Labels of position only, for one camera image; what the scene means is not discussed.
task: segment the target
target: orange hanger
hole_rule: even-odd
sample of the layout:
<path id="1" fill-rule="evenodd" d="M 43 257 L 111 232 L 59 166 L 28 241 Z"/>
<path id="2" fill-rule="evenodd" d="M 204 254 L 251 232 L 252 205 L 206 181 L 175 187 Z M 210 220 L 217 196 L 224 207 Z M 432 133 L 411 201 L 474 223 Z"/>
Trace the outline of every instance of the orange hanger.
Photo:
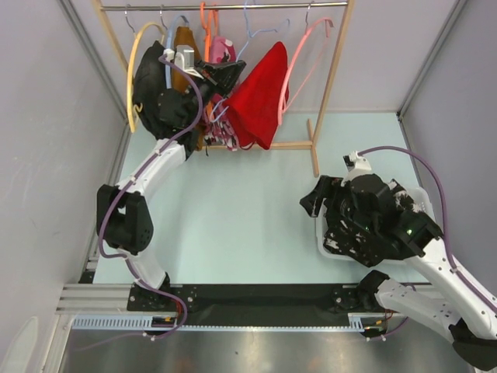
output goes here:
<path id="1" fill-rule="evenodd" d="M 205 2 L 200 3 L 200 21 L 202 23 L 202 28 L 205 30 L 205 38 L 203 39 L 205 43 L 205 49 L 203 53 L 203 59 L 206 62 L 210 62 L 210 45 L 212 44 L 212 37 L 216 36 L 219 31 L 219 16 L 217 10 L 207 11 L 207 21 L 205 20 L 204 7 Z M 214 35 L 212 34 L 211 24 L 214 21 Z"/>

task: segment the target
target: robotic arm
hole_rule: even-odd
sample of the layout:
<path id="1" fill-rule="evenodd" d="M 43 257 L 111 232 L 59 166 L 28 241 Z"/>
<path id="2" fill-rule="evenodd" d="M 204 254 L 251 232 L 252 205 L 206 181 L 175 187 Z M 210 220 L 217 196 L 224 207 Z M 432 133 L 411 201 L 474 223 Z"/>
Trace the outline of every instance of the robotic arm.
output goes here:
<path id="1" fill-rule="evenodd" d="M 356 152 L 346 156 L 344 179 L 322 176 L 314 195 L 301 204 L 315 213 L 324 203 L 327 217 L 358 228 L 376 250 L 370 255 L 404 260 L 446 299 L 431 299 L 377 270 L 358 286 L 359 291 L 436 331 L 452 343 L 469 364 L 482 370 L 497 366 L 497 301 L 446 250 L 443 233 L 422 211 L 401 210 L 392 186 L 373 174 L 369 162 Z"/>
<path id="2" fill-rule="evenodd" d="M 177 67 L 195 77 L 193 81 L 203 106 L 216 93 L 221 96 L 229 94 L 246 65 L 244 61 L 223 64 L 194 61 L 193 50 L 189 46 L 178 46 L 177 51 L 166 50 L 160 59 L 174 61 Z M 167 273 L 158 264 L 153 252 L 146 250 L 154 233 L 147 201 L 171 172 L 191 156 L 199 136 L 198 132 L 193 131 L 178 137 L 176 141 L 170 139 L 172 134 L 185 131 L 199 111 L 197 92 L 193 87 L 180 93 L 164 88 L 163 80 L 157 84 L 160 89 L 146 92 L 149 96 L 156 93 L 151 107 L 144 105 L 141 111 L 141 117 L 152 111 L 158 113 L 158 119 L 153 115 L 150 117 L 154 120 L 141 118 L 158 139 L 156 146 L 130 176 L 116 186 L 101 186 L 97 193 L 97 232 L 103 233 L 103 239 L 110 247 L 117 249 L 117 255 L 132 262 L 136 275 L 155 289 L 165 284 Z"/>

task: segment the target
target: white wall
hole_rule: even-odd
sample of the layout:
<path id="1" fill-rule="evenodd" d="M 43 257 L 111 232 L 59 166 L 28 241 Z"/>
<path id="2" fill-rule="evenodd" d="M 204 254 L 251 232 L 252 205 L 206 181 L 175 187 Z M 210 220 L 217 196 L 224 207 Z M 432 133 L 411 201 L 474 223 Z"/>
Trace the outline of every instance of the white wall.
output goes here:
<path id="1" fill-rule="evenodd" d="M 257 1 L 258 4 L 275 2 L 283 1 Z M 302 2 L 302 0 L 285 0 L 284 2 Z M 125 74 L 96 16 L 92 2 L 88 0 L 74 3 L 107 68 L 111 71 L 118 89 L 124 92 Z M 131 5 L 160 5 L 161 0 L 133 0 L 130 3 Z M 198 5 L 198 3 L 198 0 L 162 0 L 164 5 Z M 218 0 L 216 3 L 242 4 L 243 0 Z M 124 5 L 125 2 L 103 0 L 103 4 Z M 328 108 L 342 111 L 397 111 L 453 4 L 454 0 L 356 0 L 356 8 Z M 248 62 L 248 70 L 252 69 L 280 38 L 286 44 L 289 60 L 291 59 L 304 33 L 306 10 L 254 10 L 249 12 L 254 30 L 276 27 L 285 17 L 290 18 L 291 28 L 283 36 L 259 34 L 243 55 Z M 123 51 L 128 56 L 134 37 L 126 24 L 124 14 L 123 12 L 109 12 L 108 14 L 123 46 Z M 169 25 L 177 14 L 177 12 L 164 12 L 165 24 Z M 187 15 L 195 30 L 196 42 L 203 50 L 203 30 L 200 27 L 199 13 L 188 12 Z M 323 16 L 331 16 L 335 21 L 331 46 L 319 65 L 318 71 L 304 88 L 291 110 L 317 110 L 321 103 L 342 9 L 312 9 L 309 20 L 314 22 Z M 148 21 L 160 23 L 158 12 L 129 12 L 129 19 L 136 31 Z M 242 11 L 220 12 L 220 20 L 221 34 L 232 39 L 239 51 L 246 39 Z M 144 46 L 139 55 L 151 45 L 157 35 L 156 30 L 149 31 L 144 38 Z M 298 66 L 290 81 L 290 89 L 293 92 L 314 64 L 321 50 L 323 35 L 322 31 L 313 35 L 309 45 L 299 57 Z"/>
<path id="2" fill-rule="evenodd" d="M 439 173 L 454 252 L 497 293 L 497 2 L 467 2 L 405 116 L 413 148 Z M 421 170 L 433 202 L 438 193 Z"/>
<path id="3" fill-rule="evenodd" d="M 0 362 L 37 316 L 33 371 L 62 285 L 80 274 L 123 121 L 56 1 L 4 2 L 0 27 Z"/>

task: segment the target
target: metal floor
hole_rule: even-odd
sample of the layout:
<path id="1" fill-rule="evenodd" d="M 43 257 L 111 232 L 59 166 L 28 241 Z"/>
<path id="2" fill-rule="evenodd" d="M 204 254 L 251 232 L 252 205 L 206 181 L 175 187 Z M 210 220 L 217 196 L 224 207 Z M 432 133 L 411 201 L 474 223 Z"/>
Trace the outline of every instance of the metal floor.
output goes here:
<path id="1" fill-rule="evenodd" d="M 150 342 L 140 336 L 76 352 L 117 332 L 71 332 L 64 373 L 468 373 L 442 337 L 409 321 L 385 342 L 356 333 L 179 332 Z"/>

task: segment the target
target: brown garment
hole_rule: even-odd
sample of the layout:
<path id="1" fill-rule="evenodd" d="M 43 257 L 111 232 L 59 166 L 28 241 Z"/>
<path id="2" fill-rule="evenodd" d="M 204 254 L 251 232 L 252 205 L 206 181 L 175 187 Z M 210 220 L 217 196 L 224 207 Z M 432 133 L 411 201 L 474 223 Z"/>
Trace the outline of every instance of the brown garment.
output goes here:
<path id="1" fill-rule="evenodd" d="M 195 44 L 195 39 L 193 38 L 193 32 L 189 27 L 179 26 L 176 29 L 176 36 L 174 38 L 174 47 L 179 45 L 190 45 L 193 48 L 195 59 L 200 60 L 202 56 L 200 55 L 199 48 Z M 189 86 L 188 81 L 181 76 L 176 70 L 172 70 L 171 73 L 171 83 L 172 87 L 179 92 L 185 92 Z M 205 135 L 205 127 L 198 123 L 196 129 L 200 131 L 199 140 L 196 143 L 196 150 L 202 150 L 203 147 L 203 136 Z"/>

